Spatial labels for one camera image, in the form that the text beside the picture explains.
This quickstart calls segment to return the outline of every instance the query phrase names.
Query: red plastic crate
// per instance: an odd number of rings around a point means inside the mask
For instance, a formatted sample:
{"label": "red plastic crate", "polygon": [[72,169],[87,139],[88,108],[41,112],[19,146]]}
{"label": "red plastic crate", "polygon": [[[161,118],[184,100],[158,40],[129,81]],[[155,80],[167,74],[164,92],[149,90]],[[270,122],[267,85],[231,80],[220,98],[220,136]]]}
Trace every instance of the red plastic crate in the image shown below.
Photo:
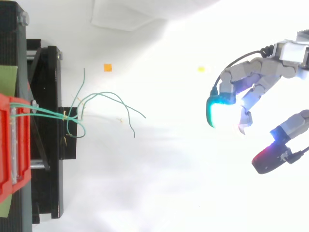
{"label": "red plastic crate", "polygon": [[[17,117],[18,140],[18,180],[12,184],[11,136],[10,136],[10,103],[29,105],[24,99],[0,94],[0,203],[10,194],[15,193],[31,179],[30,161],[30,117]],[[29,109],[18,108],[18,114],[28,114]]]}

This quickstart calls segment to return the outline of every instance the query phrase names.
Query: screw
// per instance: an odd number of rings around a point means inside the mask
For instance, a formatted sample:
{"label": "screw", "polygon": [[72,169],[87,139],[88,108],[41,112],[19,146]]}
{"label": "screw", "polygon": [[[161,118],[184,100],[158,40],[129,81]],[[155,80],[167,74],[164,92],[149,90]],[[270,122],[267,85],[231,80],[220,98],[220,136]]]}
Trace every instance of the screw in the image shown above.
{"label": "screw", "polygon": [[30,23],[29,15],[26,11],[23,11],[19,14],[17,17],[18,23],[20,23],[22,26],[28,26]]}
{"label": "screw", "polygon": [[63,60],[63,54],[62,54],[62,52],[57,52],[57,59],[58,60]]}
{"label": "screw", "polygon": [[[40,107],[40,106],[37,104],[37,101],[36,101],[36,100],[32,100],[32,101],[31,101],[31,106],[36,107],[36,108],[39,108],[39,107]],[[35,114],[35,113],[37,113],[37,110],[32,109],[32,112]]]}

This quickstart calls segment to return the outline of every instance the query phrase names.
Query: black metal stand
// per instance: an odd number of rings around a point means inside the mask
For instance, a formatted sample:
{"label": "black metal stand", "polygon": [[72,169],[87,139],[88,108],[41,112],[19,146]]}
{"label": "black metal stand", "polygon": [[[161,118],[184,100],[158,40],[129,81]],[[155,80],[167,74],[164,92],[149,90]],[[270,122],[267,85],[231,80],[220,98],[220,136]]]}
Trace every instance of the black metal stand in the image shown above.
{"label": "black metal stand", "polygon": [[[68,113],[69,108],[61,107],[60,51],[55,46],[41,48],[38,41],[27,40],[28,51],[35,52],[28,56],[28,80],[33,97],[41,108]],[[66,135],[66,121],[36,117],[32,123],[31,159],[42,160],[44,164],[42,169],[31,170],[32,219],[36,224],[40,222],[39,214],[51,213],[52,218],[63,214],[62,161],[76,158],[76,139]],[[77,131],[76,124],[70,122],[69,126],[72,132]]]}
{"label": "black metal stand", "polygon": [[[61,53],[55,46],[41,48],[40,40],[26,42],[20,22],[23,9],[13,1],[0,1],[0,65],[17,66],[15,95],[41,108],[68,112],[61,107]],[[27,50],[33,56],[27,56]],[[72,133],[75,123],[69,123]],[[31,118],[31,183],[13,194],[8,218],[0,218],[0,232],[31,232],[39,214],[63,214],[63,160],[76,158],[76,139],[66,136],[66,122]]]}

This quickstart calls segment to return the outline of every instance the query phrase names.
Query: green tape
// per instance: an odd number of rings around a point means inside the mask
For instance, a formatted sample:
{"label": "green tape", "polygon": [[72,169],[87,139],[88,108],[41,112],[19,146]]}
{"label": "green tape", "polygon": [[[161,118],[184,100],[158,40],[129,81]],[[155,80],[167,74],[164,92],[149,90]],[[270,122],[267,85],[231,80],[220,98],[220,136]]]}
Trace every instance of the green tape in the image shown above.
{"label": "green tape", "polygon": [[[0,93],[6,96],[15,95],[17,66],[0,65]],[[0,203],[0,218],[7,218],[10,212],[12,195]]]}
{"label": "green tape", "polygon": [[0,93],[6,96],[15,95],[17,66],[0,65]]}
{"label": "green tape", "polygon": [[7,218],[10,212],[12,195],[8,196],[2,203],[0,203],[0,218]]}

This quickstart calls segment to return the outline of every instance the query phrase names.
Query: green wire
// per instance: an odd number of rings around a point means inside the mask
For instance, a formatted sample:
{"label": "green wire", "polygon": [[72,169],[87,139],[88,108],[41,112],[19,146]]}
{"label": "green wire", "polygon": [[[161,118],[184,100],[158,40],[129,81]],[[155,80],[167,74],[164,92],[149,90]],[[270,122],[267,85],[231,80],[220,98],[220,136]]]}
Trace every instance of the green wire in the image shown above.
{"label": "green wire", "polygon": [[[81,87],[79,88],[79,90],[78,90],[78,92],[77,92],[77,94],[76,94],[76,96],[75,96],[75,98],[74,98],[74,101],[72,102],[72,105],[71,105],[71,108],[70,108],[70,111],[69,111],[69,114],[68,114],[69,117],[70,117],[70,115],[71,115],[71,111],[72,111],[72,108],[73,108],[73,106],[74,106],[74,103],[75,103],[75,101],[76,101],[76,99],[77,99],[77,97],[78,97],[78,94],[79,94],[79,92],[81,91],[81,89],[82,89],[82,87],[84,86],[84,84],[85,84],[85,68],[84,68],[84,79],[83,79],[83,83],[82,83]],[[68,134],[69,134],[72,138],[76,138],[76,139],[83,138],[83,137],[85,137],[85,135],[86,135],[86,133],[84,133],[83,136],[74,136],[74,135],[72,135],[72,134],[70,133],[70,130],[69,130],[69,121],[67,121],[67,132],[68,132]]]}
{"label": "green wire", "polygon": [[53,115],[43,115],[43,114],[19,114],[19,115],[11,115],[11,117],[23,117],[23,116],[41,116],[41,117],[48,117],[48,118],[55,118],[55,119],[60,119],[60,120],[66,120],[67,122],[68,121],[73,121],[75,123],[77,123],[78,125],[80,125],[83,130],[84,130],[84,136],[86,135],[86,128],[83,126],[82,123],[80,123],[79,120],[76,120],[76,119],[72,119],[70,117],[64,117],[62,115],[62,117],[57,117],[57,116],[53,116]]}
{"label": "green wire", "polygon": [[[109,97],[109,96],[104,95],[103,93],[111,93],[111,92],[92,93],[92,94],[88,95],[87,97],[85,97],[85,98],[78,104],[77,108],[80,107],[80,105],[83,103],[83,101],[84,101],[86,98],[88,98],[88,97],[90,97],[90,96],[92,96],[92,95],[95,95],[95,96],[100,95],[100,96],[109,98],[109,99],[111,99],[111,100],[113,100],[113,101],[115,101],[115,102],[118,102],[118,103],[124,105],[121,101],[117,101],[117,100],[115,100],[114,98],[111,98],[111,97]],[[132,108],[132,107],[130,107],[130,106],[128,106],[128,105],[124,105],[124,106],[126,106],[127,108],[129,108],[129,109],[131,109],[131,110],[134,110],[135,112],[139,113],[139,114],[142,115],[144,118],[146,118],[140,111],[138,111],[138,110],[136,110],[136,109],[134,109],[134,108]]]}
{"label": "green wire", "polygon": [[[88,101],[90,101],[90,100],[92,100],[92,99],[94,99],[96,96],[98,96],[98,95],[100,95],[100,94],[103,94],[103,93],[110,93],[110,94],[115,95],[116,97],[118,97],[118,98],[119,98],[119,100],[121,101],[121,104],[125,106],[126,111],[127,111],[127,115],[128,115],[128,118],[129,118],[129,125],[130,125],[131,129],[133,130],[133,133],[134,133],[134,138],[135,138],[135,131],[134,131],[134,129],[133,129],[133,127],[132,127],[132,125],[131,125],[131,118],[130,118],[130,112],[129,112],[129,109],[127,108],[126,104],[125,104],[125,103],[121,100],[121,98],[120,98],[117,94],[115,94],[115,93],[112,93],[112,92],[101,92],[101,93],[97,93],[97,94],[95,94],[92,98],[88,99],[88,100],[84,103],[84,105],[83,105],[83,110],[82,110],[82,119],[83,119],[83,115],[84,115],[85,105],[87,104],[87,102],[88,102]],[[81,103],[82,103],[84,100],[86,100],[88,97],[90,97],[91,95],[93,95],[93,94],[90,94],[89,96],[87,96],[87,97],[85,97],[84,99],[82,99],[82,100],[81,100]]]}
{"label": "green wire", "polygon": [[60,118],[63,118],[63,116],[64,116],[63,114],[60,114],[60,113],[57,113],[57,112],[53,112],[53,111],[50,111],[50,110],[46,110],[46,109],[43,109],[43,108],[34,107],[34,106],[26,105],[26,104],[11,103],[10,105],[11,105],[11,107],[14,107],[14,108],[28,108],[28,109],[31,109],[31,110],[41,111],[41,112],[44,112],[44,113],[47,113],[47,114],[52,114],[52,115],[58,116]]}
{"label": "green wire", "polygon": [[[71,105],[71,107],[70,107],[70,111],[69,111],[68,116],[65,116],[65,115],[63,115],[63,114],[56,113],[56,112],[53,112],[53,111],[50,111],[50,110],[46,110],[46,109],[42,109],[42,108],[38,108],[38,107],[26,105],[26,104],[11,103],[11,104],[10,104],[11,107],[15,107],[15,108],[28,108],[28,109],[32,109],[32,110],[41,111],[41,112],[44,112],[44,113],[46,113],[46,114],[51,114],[51,115],[44,115],[44,114],[19,114],[19,115],[15,115],[15,116],[12,116],[12,117],[20,117],[20,116],[42,116],[42,117],[49,117],[49,118],[55,118],[55,119],[60,119],[60,120],[66,120],[66,121],[67,121],[67,132],[68,132],[69,136],[72,137],[72,138],[83,138],[83,137],[85,137],[85,135],[86,135],[86,129],[85,129],[85,127],[81,124],[81,121],[83,120],[85,106],[86,106],[86,104],[87,104],[90,100],[94,99],[96,96],[103,96],[103,97],[109,98],[109,99],[111,99],[111,100],[113,100],[113,101],[115,101],[115,102],[118,102],[118,103],[122,104],[123,106],[125,106],[125,108],[126,108],[126,110],[127,110],[127,113],[128,113],[129,125],[130,125],[131,129],[133,130],[134,138],[135,138],[135,131],[134,131],[132,125],[131,125],[131,118],[130,118],[129,109],[132,109],[132,110],[134,110],[135,112],[141,114],[144,118],[146,118],[146,117],[145,117],[141,112],[139,112],[139,111],[133,109],[133,108],[130,107],[130,106],[127,106],[127,105],[122,101],[122,99],[121,99],[117,94],[115,94],[115,93],[112,93],[112,92],[101,92],[101,93],[92,93],[92,94],[88,95],[87,97],[85,97],[84,99],[82,99],[81,102],[78,104],[76,116],[73,116],[73,117],[70,116],[70,115],[71,115],[72,108],[73,108],[73,106],[74,106],[74,103],[75,103],[75,101],[76,101],[76,99],[77,99],[77,97],[78,97],[78,94],[80,93],[82,87],[84,86],[84,83],[85,83],[85,68],[84,68],[84,79],[83,79],[83,83],[82,83],[81,87],[79,88],[79,90],[78,90],[78,92],[77,92],[77,94],[76,94],[76,96],[75,96],[75,98],[74,98],[74,101],[73,101],[73,103],[72,103],[72,105]],[[113,94],[113,95],[115,95],[120,101],[117,101],[117,100],[115,100],[115,99],[113,99],[113,98],[111,98],[111,97],[109,97],[109,96],[106,96],[106,95],[104,95],[104,93],[105,93],[105,94]],[[78,120],[78,119],[76,119],[76,118],[78,117],[78,109],[79,109],[80,105],[83,103],[83,101],[85,101],[85,100],[86,100],[86,102],[84,103],[83,109],[82,109],[82,115],[81,115],[82,118],[81,118],[81,120]],[[78,125],[80,125],[80,126],[83,128],[83,130],[84,130],[83,136],[74,136],[74,135],[72,135],[72,134],[70,133],[70,131],[69,131],[69,121],[73,121],[73,122],[77,123]]]}

